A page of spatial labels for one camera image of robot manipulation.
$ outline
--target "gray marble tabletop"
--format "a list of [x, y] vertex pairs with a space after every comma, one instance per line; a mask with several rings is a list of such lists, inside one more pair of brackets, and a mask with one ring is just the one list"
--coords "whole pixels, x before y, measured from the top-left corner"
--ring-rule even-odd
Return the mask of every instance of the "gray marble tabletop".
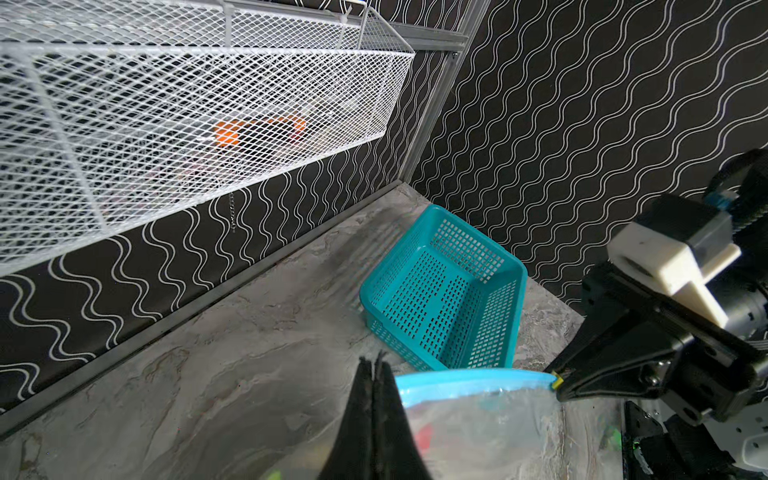
[[[255, 478], [337, 418], [357, 359], [386, 349], [359, 286], [428, 204], [401, 185], [149, 345], [0, 443], [0, 479]], [[529, 280], [515, 368], [544, 368], [580, 322]], [[571, 478], [598, 478], [584, 458]]]

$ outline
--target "wire mesh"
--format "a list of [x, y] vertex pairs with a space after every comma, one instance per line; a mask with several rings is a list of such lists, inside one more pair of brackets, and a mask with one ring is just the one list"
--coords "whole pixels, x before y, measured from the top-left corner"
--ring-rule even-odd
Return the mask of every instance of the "wire mesh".
[[384, 135], [413, 52], [367, 12], [0, 3], [0, 274]]

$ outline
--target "wall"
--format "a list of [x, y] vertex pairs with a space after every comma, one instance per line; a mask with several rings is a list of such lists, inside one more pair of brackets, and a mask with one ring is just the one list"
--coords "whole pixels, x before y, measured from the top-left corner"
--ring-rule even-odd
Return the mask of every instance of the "wall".
[[[377, 2], [446, 28], [464, 4], [425, 5]], [[0, 413], [395, 180], [442, 56], [417, 53], [383, 138], [0, 277]]]
[[494, 0], [413, 186], [578, 309], [605, 245], [768, 144], [768, 2]]

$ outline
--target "chain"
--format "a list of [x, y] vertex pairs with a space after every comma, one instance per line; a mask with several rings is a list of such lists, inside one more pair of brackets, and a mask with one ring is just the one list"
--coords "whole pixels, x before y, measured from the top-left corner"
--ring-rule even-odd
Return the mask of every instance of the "chain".
[[235, 229], [235, 193], [230, 192], [230, 219], [232, 220], [231, 229]]

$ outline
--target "teal plastic basket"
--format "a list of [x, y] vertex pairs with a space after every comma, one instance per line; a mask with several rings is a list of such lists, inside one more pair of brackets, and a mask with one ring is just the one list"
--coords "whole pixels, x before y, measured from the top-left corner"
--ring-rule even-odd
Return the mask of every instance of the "teal plastic basket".
[[528, 274], [432, 205], [360, 289], [368, 327], [418, 370], [511, 368]]

